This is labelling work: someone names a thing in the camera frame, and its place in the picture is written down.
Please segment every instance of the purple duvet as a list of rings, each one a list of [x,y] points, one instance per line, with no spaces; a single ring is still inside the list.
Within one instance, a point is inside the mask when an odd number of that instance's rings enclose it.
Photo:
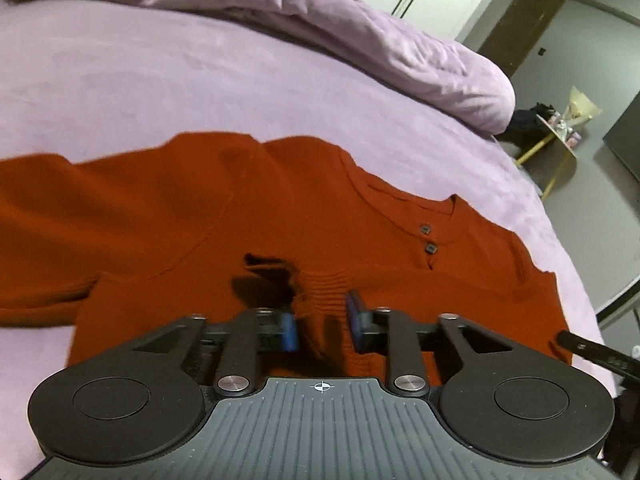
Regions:
[[[260,140],[321,137],[393,186],[436,200],[457,193],[515,231],[536,265],[556,273],[571,330],[600,340],[582,283],[534,189],[492,137],[463,124],[474,114],[456,112],[458,104],[465,112],[490,94],[481,80],[470,82],[472,66],[457,76],[447,69],[447,56],[459,48],[424,50],[433,77],[418,85],[426,94],[410,97],[410,89],[396,91],[379,73],[372,78],[238,23],[87,0],[5,6],[0,156],[56,152],[80,161],[155,146],[185,130],[247,132]],[[71,336],[70,328],[0,329],[3,480],[20,478],[41,457],[26,403],[33,387],[63,365]],[[575,365],[612,387],[600,368]]]
[[[504,131],[513,112],[513,88],[489,60],[454,41],[437,40],[359,0],[103,1],[220,12],[286,32],[492,134]]]

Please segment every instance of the gray gripper base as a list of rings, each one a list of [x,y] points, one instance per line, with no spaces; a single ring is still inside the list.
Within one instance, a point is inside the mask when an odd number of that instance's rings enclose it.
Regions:
[[[613,480],[616,476],[592,458],[535,468],[494,462],[453,439],[428,404],[392,396],[374,379],[270,378],[257,394],[222,400],[196,436],[158,458],[108,468],[52,458],[31,478]]]

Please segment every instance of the orange sweater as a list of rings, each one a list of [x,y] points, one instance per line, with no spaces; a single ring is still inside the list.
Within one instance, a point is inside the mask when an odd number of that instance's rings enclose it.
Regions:
[[[566,328],[555,276],[514,233],[457,196],[401,192],[319,139],[183,134],[84,164],[7,160],[0,182],[0,324],[74,323],[70,363],[180,316],[278,305],[289,285],[312,350],[271,363],[292,374],[382,375],[380,357],[351,347],[350,288],[551,355]]]

